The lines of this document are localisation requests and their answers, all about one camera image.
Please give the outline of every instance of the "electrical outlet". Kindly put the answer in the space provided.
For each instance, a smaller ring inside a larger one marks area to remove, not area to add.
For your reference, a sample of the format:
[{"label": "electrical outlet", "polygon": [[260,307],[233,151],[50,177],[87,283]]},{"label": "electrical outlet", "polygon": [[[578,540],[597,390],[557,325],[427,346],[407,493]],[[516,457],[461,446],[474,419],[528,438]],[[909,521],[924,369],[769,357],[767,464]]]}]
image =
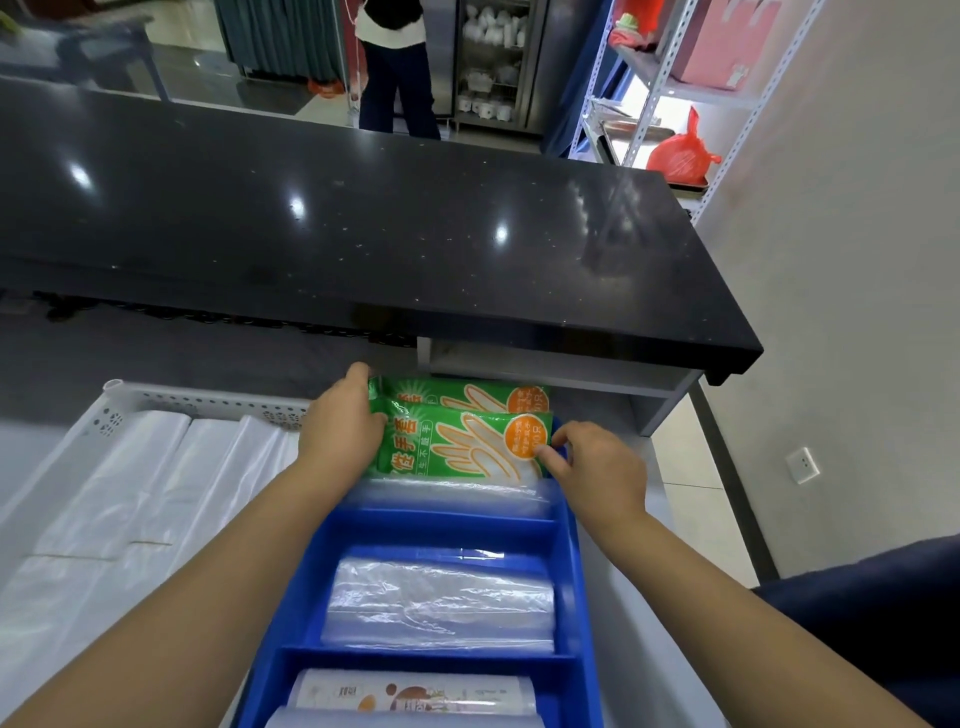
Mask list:
[{"label": "electrical outlet", "polygon": [[812,480],[820,474],[820,469],[813,462],[813,455],[810,454],[809,448],[800,448],[787,455],[786,467],[790,469],[790,475],[797,485],[803,485],[807,480]]}]

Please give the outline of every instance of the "white shirt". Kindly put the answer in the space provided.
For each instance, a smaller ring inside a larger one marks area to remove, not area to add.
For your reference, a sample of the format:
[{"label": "white shirt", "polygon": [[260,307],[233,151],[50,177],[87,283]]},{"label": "white shirt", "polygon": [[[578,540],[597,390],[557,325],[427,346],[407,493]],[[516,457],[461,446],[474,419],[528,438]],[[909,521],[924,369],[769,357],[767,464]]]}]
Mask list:
[{"label": "white shirt", "polygon": [[408,48],[411,45],[426,42],[426,27],[423,25],[423,16],[398,31],[390,31],[377,25],[363,6],[357,11],[356,36],[381,48]]}]

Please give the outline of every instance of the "red plastic bag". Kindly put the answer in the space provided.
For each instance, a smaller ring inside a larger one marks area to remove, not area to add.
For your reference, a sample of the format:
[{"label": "red plastic bag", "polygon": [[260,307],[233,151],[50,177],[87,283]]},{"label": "red plastic bag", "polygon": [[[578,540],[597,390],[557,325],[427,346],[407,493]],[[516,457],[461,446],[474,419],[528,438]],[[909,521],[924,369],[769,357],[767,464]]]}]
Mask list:
[{"label": "red plastic bag", "polygon": [[646,48],[653,40],[663,0],[616,0],[616,20],[607,42],[610,46]]},{"label": "red plastic bag", "polygon": [[658,144],[650,153],[647,169],[662,172],[674,184],[703,184],[710,163],[719,164],[723,158],[707,151],[704,140],[697,136],[699,122],[700,114],[690,107],[686,133],[675,134]]}]

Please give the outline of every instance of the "floor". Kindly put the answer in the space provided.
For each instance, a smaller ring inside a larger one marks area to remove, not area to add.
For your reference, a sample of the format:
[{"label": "floor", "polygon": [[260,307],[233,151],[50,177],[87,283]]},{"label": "floor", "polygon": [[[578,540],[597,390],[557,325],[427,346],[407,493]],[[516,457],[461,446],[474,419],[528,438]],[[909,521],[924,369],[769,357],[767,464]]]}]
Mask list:
[{"label": "floor", "polygon": [[756,572],[690,397],[651,438],[677,535],[746,587]]},{"label": "floor", "polygon": [[[336,126],[353,124],[346,95],[314,96],[303,85],[245,79],[224,51],[212,0],[148,0],[100,12],[87,22],[149,15],[147,35],[170,95],[177,101],[236,111],[276,113]],[[130,70],[132,87],[112,90],[155,95],[146,69]],[[462,128],[452,141],[536,154],[535,140]],[[723,483],[689,398],[653,437],[660,472],[678,534],[717,567],[748,587],[756,574],[733,517]]]}]

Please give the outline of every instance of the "white plastic bag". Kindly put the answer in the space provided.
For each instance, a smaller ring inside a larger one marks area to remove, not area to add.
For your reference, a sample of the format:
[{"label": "white plastic bag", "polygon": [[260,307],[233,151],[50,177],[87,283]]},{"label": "white plastic bag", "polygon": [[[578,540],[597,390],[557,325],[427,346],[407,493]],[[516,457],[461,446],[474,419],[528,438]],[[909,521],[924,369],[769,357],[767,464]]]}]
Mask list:
[{"label": "white plastic bag", "polygon": [[28,556],[0,592],[0,722],[69,658],[60,645],[108,562]]},{"label": "white plastic bag", "polygon": [[547,479],[517,483],[383,475],[361,479],[344,498],[344,504],[351,507],[411,508],[546,518],[557,499],[557,484]]},{"label": "white plastic bag", "polygon": [[262,491],[271,480],[293,465],[294,460],[297,459],[299,443],[299,432],[283,432],[280,434],[274,445],[274,451],[271,453],[267,467],[253,486],[251,500],[257,497],[260,491]]},{"label": "white plastic bag", "polygon": [[176,550],[159,544],[129,544],[108,564],[67,632],[61,654],[70,661],[163,583]]},{"label": "white plastic bag", "polygon": [[540,716],[366,713],[277,708],[266,728],[543,728]]},{"label": "white plastic bag", "polygon": [[178,546],[173,570],[192,559],[213,539],[253,497],[260,478],[275,452],[283,430],[255,417],[240,420],[223,466],[204,499],[190,528]]},{"label": "white plastic bag", "polygon": [[287,705],[328,711],[537,714],[529,677],[359,669],[303,670]]},{"label": "white plastic bag", "polygon": [[130,415],[106,457],[43,532],[33,553],[117,558],[138,509],[149,500],[189,424],[189,417],[175,412]]},{"label": "white plastic bag", "polygon": [[182,541],[224,465],[238,428],[238,423],[227,420],[194,420],[190,424],[168,474],[144,506],[131,541],[168,545]]},{"label": "white plastic bag", "polygon": [[322,640],[382,649],[553,652],[553,584],[499,570],[346,558]]}]

